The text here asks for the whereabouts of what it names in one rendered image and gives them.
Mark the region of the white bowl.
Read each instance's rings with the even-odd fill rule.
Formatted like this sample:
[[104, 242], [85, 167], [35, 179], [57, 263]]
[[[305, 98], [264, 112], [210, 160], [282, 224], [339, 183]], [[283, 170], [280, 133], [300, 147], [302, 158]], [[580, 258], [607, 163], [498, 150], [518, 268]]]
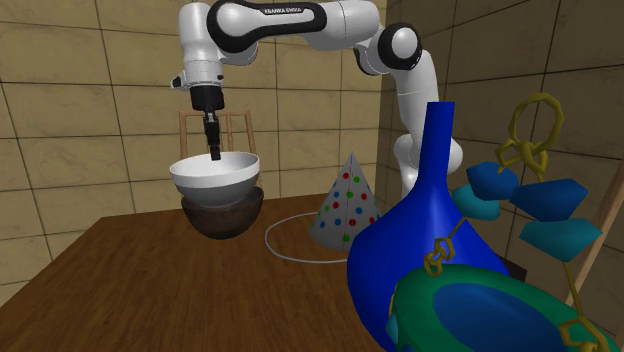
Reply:
[[222, 152], [219, 160], [210, 154], [180, 160], [170, 167], [177, 190], [202, 206], [219, 207], [243, 199], [256, 185], [260, 159], [248, 152]]

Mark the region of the dark brown bowl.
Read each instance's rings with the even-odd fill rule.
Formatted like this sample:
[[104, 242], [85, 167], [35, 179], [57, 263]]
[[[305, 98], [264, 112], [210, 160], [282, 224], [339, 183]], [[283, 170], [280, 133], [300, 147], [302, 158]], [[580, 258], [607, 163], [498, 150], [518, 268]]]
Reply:
[[205, 237], [226, 240], [244, 233], [256, 220], [264, 191], [255, 186], [242, 200], [231, 205], [207, 207], [181, 199], [182, 209], [193, 228]]

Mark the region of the green and blue oval dish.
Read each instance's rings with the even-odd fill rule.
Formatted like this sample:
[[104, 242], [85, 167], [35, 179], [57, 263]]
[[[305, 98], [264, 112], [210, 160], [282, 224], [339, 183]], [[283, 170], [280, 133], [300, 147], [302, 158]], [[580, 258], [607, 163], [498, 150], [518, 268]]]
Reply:
[[447, 264], [439, 276], [419, 267], [398, 281], [382, 331], [388, 352], [579, 352], [558, 330], [575, 317], [528, 283]]

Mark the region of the wooden table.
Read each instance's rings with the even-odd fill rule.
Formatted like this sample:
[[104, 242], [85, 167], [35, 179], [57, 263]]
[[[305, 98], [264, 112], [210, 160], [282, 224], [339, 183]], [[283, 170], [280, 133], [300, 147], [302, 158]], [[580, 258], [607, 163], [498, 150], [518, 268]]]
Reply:
[[0, 352], [382, 352], [308, 238], [322, 201], [267, 200], [221, 241], [179, 210], [102, 218], [0, 306]]

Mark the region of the grey dotted party hat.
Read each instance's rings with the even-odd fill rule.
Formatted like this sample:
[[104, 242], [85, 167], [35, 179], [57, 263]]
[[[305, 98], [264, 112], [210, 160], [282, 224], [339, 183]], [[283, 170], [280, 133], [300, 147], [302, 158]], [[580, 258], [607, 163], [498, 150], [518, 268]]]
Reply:
[[351, 152], [316, 212], [307, 212], [284, 218], [267, 228], [264, 243], [276, 257], [304, 264], [339, 264], [346, 259], [308, 260], [278, 253], [269, 243], [270, 231], [278, 225], [305, 216], [314, 216], [309, 237], [326, 248], [348, 253], [356, 236], [382, 217], [360, 164]]

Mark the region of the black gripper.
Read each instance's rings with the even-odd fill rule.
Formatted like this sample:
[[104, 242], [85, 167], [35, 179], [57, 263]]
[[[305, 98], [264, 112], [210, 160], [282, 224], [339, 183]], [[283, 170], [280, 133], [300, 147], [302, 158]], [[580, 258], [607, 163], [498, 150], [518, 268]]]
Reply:
[[210, 157], [213, 161], [220, 160], [220, 125], [214, 112], [225, 107], [222, 88], [220, 86], [195, 86], [190, 89], [190, 96], [192, 108], [205, 113], [203, 125]]

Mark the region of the blue long-necked vase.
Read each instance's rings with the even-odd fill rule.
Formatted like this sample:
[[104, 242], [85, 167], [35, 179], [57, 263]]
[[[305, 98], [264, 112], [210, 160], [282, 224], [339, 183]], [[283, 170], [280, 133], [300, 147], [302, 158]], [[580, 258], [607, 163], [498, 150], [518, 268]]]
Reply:
[[357, 314], [387, 352], [399, 352], [385, 330], [395, 285], [423, 265], [434, 241], [461, 222], [447, 185], [455, 104], [429, 102], [417, 180], [399, 203], [359, 233], [347, 261], [347, 283]]

